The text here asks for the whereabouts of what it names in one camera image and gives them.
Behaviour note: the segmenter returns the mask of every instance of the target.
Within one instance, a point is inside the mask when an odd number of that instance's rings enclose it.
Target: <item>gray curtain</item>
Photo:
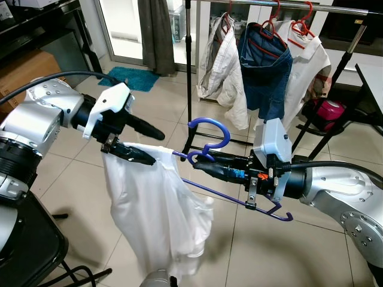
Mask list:
[[[144,64],[157,74],[173,74],[173,41],[166,0],[138,0],[138,11]]]

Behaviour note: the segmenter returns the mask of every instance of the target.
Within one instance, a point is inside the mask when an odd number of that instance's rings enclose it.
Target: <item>table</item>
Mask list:
[[[42,31],[53,31],[63,28],[74,18],[78,28],[77,36],[82,42],[80,50],[88,56],[92,69],[95,72],[102,72],[79,0],[61,0],[41,10],[14,6],[10,6],[10,10],[13,18],[0,21],[0,51],[2,53],[13,46],[22,47],[34,36],[39,36],[35,32],[38,28]]]
[[[331,130],[327,132],[310,153],[310,160],[313,160],[319,154],[329,140],[335,135],[336,131],[349,120],[358,123],[383,126],[383,67],[359,64],[356,64],[355,67],[363,85],[358,92],[357,97],[346,106],[344,113],[336,120]],[[356,109],[358,104],[367,97],[375,107],[375,112],[369,115],[353,114],[352,112]]]

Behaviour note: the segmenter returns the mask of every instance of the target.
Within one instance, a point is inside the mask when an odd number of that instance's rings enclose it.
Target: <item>clothing rack rail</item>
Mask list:
[[[278,6],[278,3],[275,1],[257,1],[257,0],[204,0],[205,2],[216,2],[216,3],[226,3],[226,4],[248,4],[248,5],[257,5],[257,6]],[[280,2],[281,7],[283,8],[289,8],[289,9],[300,9],[300,10],[309,10],[310,7],[307,4],[304,3],[298,3],[298,2]],[[186,8],[186,73],[187,73],[187,120],[188,122],[192,121],[192,37],[190,35],[190,6],[191,6],[191,0],[186,0],[185,8]],[[376,12],[376,11],[369,11],[364,9],[355,9],[355,8],[346,8],[346,7],[335,7],[335,6],[328,6],[328,5],[318,5],[318,4],[312,4],[312,10],[313,11],[324,11],[329,13],[338,13],[338,14],[350,14],[350,15],[358,15],[363,16],[364,21],[363,24],[360,25],[360,28],[358,32],[356,33],[352,43],[350,44],[349,48],[345,52],[345,54],[342,56],[342,60],[338,64],[333,76],[332,76],[332,87],[336,80],[339,78],[341,72],[346,67],[348,61],[351,59],[352,52],[354,51],[356,45],[358,44],[360,38],[362,37],[364,31],[366,30],[368,26],[368,22],[371,20],[371,18],[376,16],[381,16],[382,13]],[[317,105],[315,106],[311,118],[309,118],[303,127],[303,129],[300,131],[297,139],[295,140],[293,144],[293,151],[298,146],[298,143],[303,138],[303,135],[308,130],[312,120],[315,118],[317,111],[319,110],[320,106],[324,102],[324,98],[321,98]],[[210,135],[207,133],[199,133],[197,132],[198,126],[194,128],[190,128],[188,130],[188,138],[185,143],[185,147],[183,149],[183,153],[187,154],[189,153],[190,148],[193,149],[202,149],[198,146],[193,146],[193,139],[195,135],[200,136],[207,136],[209,138],[217,138],[217,139],[223,139],[223,137]],[[244,145],[252,145],[253,143],[245,142],[245,141],[238,141],[235,139],[231,139],[231,142],[236,142],[239,144]],[[314,157],[318,154],[318,149],[315,149],[309,156],[310,159],[314,159]]]

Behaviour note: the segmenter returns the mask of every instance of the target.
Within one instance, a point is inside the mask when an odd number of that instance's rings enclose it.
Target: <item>tile floor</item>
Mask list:
[[[114,65],[117,64],[107,63],[104,71],[108,72]],[[90,77],[78,85],[77,90],[98,97],[106,87],[97,83],[98,80]],[[120,138],[181,150],[187,137],[185,74],[160,78],[149,93],[134,92],[134,95],[137,99],[134,113],[161,129],[166,139],[159,142],[138,135],[128,127]],[[235,130],[223,114],[224,108],[214,103],[200,103],[193,95],[193,117],[214,117],[229,126],[233,138],[254,140],[252,129]],[[200,129],[219,134],[209,125]],[[297,133],[294,127],[288,132],[292,140]],[[215,140],[196,136],[194,144],[202,146],[207,141]],[[318,141],[318,137],[306,135],[296,153],[308,155]],[[93,271],[113,268],[111,275],[99,281],[99,287],[139,286],[142,277],[135,256],[110,216],[99,150],[96,141],[85,141],[76,130],[62,129],[38,168],[39,177],[32,191],[51,213],[70,213],[68,219],[59,221],[70,242],[66,259],[70,266],[85,264]],[[222,151],[246,155],[250,147],[231,142]],[[383,174],[383,138],[369,126],[352,124],[332,139],[317,159],[349,161]],[[215,190],[240,199],[246,197],[239,185],[193,170],[188,163],[179,161],[179,170],[181,176]],[[206,194],[190,188],[200,196]],[[267,204],[259,199],[260,205]],[[184,278],[180,286],[373,286],[365,261],[337,223],[297,200],[286,198],[282,205],[279,213],[290,211],[295,221],[279,222],[227,200],[215,199],[215,220],[202,266],[197,275]],[[58,268],[50,277],[62,273]]]

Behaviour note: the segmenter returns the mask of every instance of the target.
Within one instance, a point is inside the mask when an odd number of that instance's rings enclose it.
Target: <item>blue bath mat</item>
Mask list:
[[[108,75],[122,82],[127,79],[127,86],[135,91],[150,91],[159,78],[158,75],[150,71],[124,67],[114,67]],[[108,79],[102,79],[98,84],[100,86],[113,86]]]

